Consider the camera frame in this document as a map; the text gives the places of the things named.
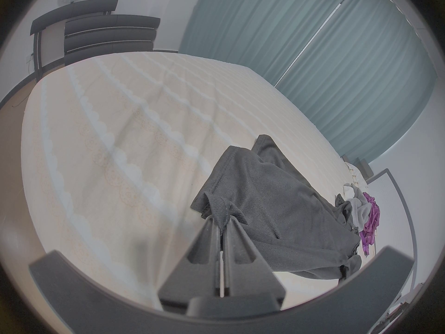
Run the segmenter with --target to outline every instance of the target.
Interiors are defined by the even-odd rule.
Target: wall
[[[119,0],[115,13],[146,15],[161,18],[154,48],[178,50],[188,19],[197,0]],[[33,36],[29,35],[34,19],[62,5],[59,0],[34,0],[23,19],[8,35],[0,50],[0,100],[33,72]],[[42,64],[63,57],[64,22],[42,32]]]
[[[413,219],[417,238],[416,283],[424,282],[445,246],[445,79],[413,126],[370,163],[374,174],[388,168]]]

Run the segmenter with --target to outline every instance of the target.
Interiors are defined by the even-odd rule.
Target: floor
[[[24,302],[31,308],[39,308],[43,318],[37,312],[35,315],[40,321],[59,333],[70,333],[42,297],[28,270],[30,263],[45,254],[28,212],[20,163],[23,115],[34,86],[35,81],[27,84],[0,109],[0,264],[15,289],[21,289],[19,294]],[[2,274],[0,333],[46,333],[15,296],[12,287],[3,281]]]

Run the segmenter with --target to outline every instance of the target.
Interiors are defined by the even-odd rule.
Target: teal curtain
[[[199,0],[180,53],[251,68],[272,85],[342,0]]]
[[[371,162],[414,123],[436,79],[390,0],[346,0],[277,89],[340,155]]]

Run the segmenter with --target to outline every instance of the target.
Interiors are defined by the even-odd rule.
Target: gray garment
[[[348,199],[348,201],[352,205],[353,223],[358,227],[359,231],[363,231],[363,227],[369,219],[372,204],[368,202],[360,188],[352,183],[347,183],[345,186],[350,186],[354,190],[354,197]]]
[[[223,153],[191,208],[205,219],[216,206],[210,203],[238,218],[274,271],[344,279],[360,269],[349,202],[328,203],[270,136],[260,135],[252,150],[230,146]],[[217,223],[224,226],[226,218]]]

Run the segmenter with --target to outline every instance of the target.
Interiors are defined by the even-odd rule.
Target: mattress
[[[252,70],[132,52],[57,70],[33,89],[22,129],[29,212],[46,252],[160,309],[156,295],[204,220],[190,204],[229,145],[270,135],[329,202],[352,176],[317,128]],[[284,308],[337,281],[277,273]]]

